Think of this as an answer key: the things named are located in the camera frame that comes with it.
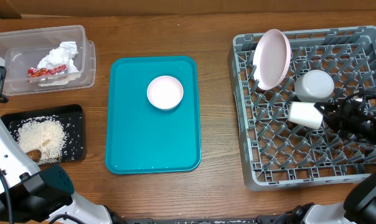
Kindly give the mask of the grey-white bowl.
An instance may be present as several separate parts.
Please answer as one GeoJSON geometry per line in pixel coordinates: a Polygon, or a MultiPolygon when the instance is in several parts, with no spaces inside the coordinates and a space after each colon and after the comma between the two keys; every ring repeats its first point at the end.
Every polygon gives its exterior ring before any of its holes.
{"type": "Polygon", "coordinates": [[[294,92],[302,102],[328,102],[333,91],[332,77],[322,70],[311,70],[301,75],[294,84],[294,92]]]}

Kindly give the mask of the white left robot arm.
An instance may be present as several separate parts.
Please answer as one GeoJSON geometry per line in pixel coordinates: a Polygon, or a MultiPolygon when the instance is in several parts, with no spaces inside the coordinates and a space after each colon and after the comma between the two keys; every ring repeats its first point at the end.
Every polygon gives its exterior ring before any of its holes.
{"type": "MultiPolygon", "coordinates": [[[[0,66],[0,103],[6,69],[0,66]]],[[[114,211],[76,193],[59,165],[39,166],[17,145],[0,119],[0,221],[26,223],[124,223],[114,211]]]]}

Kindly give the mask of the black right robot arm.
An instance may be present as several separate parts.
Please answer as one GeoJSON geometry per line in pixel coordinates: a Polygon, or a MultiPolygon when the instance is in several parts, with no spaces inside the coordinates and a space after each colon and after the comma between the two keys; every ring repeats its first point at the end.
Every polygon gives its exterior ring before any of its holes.
{"type": "MultiPolygon", "coordinates": [[[[376,100],[376,96],[364,95],[360,101],[350,96],[338,103],[309,103],[304,116],[298,113],[300,103],[294,102],[288,120],[308,127],[303,119],[321,119],[344,139],[353,134],[357,142],[376,145],[376,114],[365,113],[365,103],[370,100],[376,100]]],[[[299,205],[276,223],[376,223],[376,173],[354,187],[343,203],[299,205]]]]}

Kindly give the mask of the large pink plate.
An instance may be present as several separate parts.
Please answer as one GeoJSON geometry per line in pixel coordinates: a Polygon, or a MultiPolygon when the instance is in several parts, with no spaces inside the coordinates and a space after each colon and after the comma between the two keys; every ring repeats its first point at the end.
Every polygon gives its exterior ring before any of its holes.
{"type": "Polygon", "coordinates": [[[285,78],[291,61],[291,46],[287,36],[278,29],[263,34],[254,51],[254,79],[258,88],[270,90],[285,78]]]}

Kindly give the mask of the white napkin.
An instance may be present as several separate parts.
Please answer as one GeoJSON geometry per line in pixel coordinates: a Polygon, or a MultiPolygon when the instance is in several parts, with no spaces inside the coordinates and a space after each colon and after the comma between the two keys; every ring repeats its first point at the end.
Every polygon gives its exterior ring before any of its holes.
{"type": "Polygon", "coordinates": [[[78,54],[74,41],[61,42],[59,47],[52,49],[37,65],[37,68],[55,68],[66,65],[68,73],[78,72],[73,58],[78,54]]]}
{"type": "Polygon", "coordinates": [[[49,76],[39,80],[39,86],[60,86],[66,85],[71,81],[74,81],[81,77],[80,73],[63,73],[56,76],[49,76]]]}

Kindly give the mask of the small red object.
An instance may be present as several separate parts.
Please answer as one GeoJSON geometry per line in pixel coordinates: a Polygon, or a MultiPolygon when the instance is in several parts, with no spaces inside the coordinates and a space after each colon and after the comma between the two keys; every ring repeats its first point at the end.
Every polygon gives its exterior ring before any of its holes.
{"type": "Polygon", "coordinates": [[[28,70],[27,76],[29,78],[32,77],[42,77],[42,76],[49,76],[49,75],[58,75],[65,73],[67,71],[66,65],[61,65],[59,67],[55,67],[52,69],[49,68],[32,68],[28,70]]]}

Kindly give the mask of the cream cup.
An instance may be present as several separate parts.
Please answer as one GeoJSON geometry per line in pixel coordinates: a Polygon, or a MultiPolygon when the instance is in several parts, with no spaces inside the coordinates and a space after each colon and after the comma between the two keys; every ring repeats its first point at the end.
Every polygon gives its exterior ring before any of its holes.
{"type": "Polygon", "coordinates": [[[314,106],[314,103],[297,102],[290,104],[288,121],[307,128],[319,129],[323,115],[314,106]]]}

